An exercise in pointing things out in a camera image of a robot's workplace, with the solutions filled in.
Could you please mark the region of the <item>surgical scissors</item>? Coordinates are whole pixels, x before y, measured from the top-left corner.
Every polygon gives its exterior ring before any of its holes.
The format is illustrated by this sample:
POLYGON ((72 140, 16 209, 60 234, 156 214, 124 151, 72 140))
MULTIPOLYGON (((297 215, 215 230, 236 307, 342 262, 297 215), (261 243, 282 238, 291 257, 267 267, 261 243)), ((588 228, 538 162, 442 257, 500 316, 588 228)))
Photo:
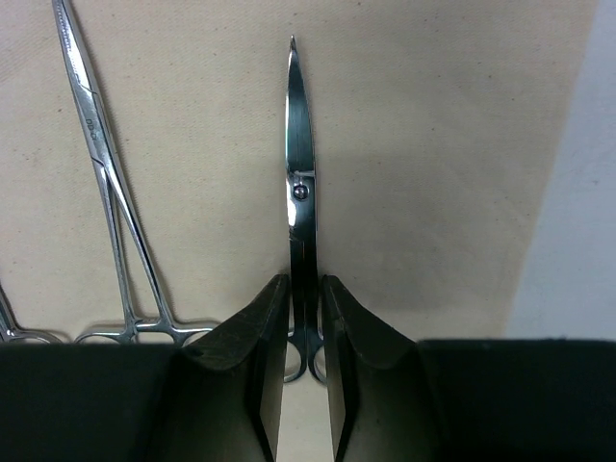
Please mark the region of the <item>surgical scissors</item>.
POLYGON ((1 304, 1 341, 3 343, 40 343, 60 344, 62 341, 55 335, 37 330, 22 328, 13 314, 12 307, 4 293, 0 291, 1 304))

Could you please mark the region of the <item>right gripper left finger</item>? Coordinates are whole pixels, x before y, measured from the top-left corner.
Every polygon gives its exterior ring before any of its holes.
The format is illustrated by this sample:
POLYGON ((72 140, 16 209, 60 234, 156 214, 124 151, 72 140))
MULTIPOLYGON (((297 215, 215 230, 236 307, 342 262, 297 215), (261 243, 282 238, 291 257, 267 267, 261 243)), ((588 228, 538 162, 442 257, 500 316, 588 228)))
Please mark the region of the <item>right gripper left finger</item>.
POLYGON ((271 461, 290 282, 187 346, 1 346, 5 461, 271 461))

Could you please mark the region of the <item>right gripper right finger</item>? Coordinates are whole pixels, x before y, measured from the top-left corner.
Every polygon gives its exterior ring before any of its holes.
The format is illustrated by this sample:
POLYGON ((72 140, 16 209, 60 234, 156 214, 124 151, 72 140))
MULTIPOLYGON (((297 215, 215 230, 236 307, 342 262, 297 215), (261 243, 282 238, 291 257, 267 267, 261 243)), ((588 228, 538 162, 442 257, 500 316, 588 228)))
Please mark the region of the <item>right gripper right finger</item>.
POLYGON ((338 461, 611 461, 615 345, 412 341, 322 280, 338 461))

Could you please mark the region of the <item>beige surgical wrap cloth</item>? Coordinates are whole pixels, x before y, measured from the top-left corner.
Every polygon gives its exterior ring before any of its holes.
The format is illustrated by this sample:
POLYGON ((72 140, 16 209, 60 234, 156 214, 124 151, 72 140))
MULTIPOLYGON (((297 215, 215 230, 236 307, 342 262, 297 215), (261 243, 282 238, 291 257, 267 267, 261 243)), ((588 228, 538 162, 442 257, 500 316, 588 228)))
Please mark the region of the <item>beige surgical wrap cloth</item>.
MULTIPOLYGON (((599 1, 70 2, 177 318, 289 265, 295 35, 321 272, 408 337, 504 333, 599 1)), ((51 3, 1 1, 1 283, 72 340, 121 304, 51 3)))

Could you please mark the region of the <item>metal hemostat clamp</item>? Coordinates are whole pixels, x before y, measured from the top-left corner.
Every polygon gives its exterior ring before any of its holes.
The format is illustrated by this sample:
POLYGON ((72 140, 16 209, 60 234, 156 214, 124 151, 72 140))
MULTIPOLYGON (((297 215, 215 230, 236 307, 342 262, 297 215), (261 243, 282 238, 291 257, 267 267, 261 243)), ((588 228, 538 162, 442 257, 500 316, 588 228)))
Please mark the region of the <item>metal hemostat clamp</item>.
POLYGON ((196 337, 214 330, 219 322, 185 323, 174 318, 163 288, 162 276, 156 268, 145 234, 141 229, 132 195, 117 155, 111 124, 77 16, 68 1, 54 1, 52 8, 66 74, 101 195, 111 240, 123 318, 122 326, 118 328, 93 327, 76 337, 75 342, 81 344, 92 339, 104 339, 118 344, 133 344, 145 334, 154 334, 165 336, 175 345, 182 347, 196 337), (122 220, 126 221, 156 303, 158 316, 153 319, 140 318, 134 307, 120 232, 122 220))

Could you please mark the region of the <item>small curved metal scissors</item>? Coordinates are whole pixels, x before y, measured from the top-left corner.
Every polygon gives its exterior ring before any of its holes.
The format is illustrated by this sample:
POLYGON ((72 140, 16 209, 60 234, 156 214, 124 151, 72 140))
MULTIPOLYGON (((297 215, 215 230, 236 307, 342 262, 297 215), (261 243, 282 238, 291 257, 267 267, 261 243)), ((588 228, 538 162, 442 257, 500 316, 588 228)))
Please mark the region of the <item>small curved metal scissors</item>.
POLYGON ((309 372, 320 384, 325 384, 326 374, 317 364, 323 338, 319 331, 316 158, 295 37, 290 37, 288 55, 285 169, 293 305, 293 327, 288 333, 288 342, 299 354, 298 369, 287 373, 285 381, 296 381, 309 372))

